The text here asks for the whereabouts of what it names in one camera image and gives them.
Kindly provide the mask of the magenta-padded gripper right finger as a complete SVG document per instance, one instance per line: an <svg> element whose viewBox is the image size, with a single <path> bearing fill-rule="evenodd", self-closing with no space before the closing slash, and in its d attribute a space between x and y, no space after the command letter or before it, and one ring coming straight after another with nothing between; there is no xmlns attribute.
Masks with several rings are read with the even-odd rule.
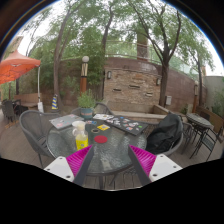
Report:
<svg viewBox="0 0 224 224"><path fill-rule="evenodd" d="M133 145L128 146L128 155L143 186L181 170L166 155L154 155Z"/></svg>

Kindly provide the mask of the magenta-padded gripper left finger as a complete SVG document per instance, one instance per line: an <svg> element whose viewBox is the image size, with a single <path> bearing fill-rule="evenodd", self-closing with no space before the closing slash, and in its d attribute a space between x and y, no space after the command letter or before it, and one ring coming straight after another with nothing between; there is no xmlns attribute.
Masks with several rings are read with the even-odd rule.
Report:
<svg viewBox="0 0 224 224"><path fill-rule="evenodd" d="M45 171L82 186L93 155L94 148L89 145L68 157L57 157Z"/></svg>

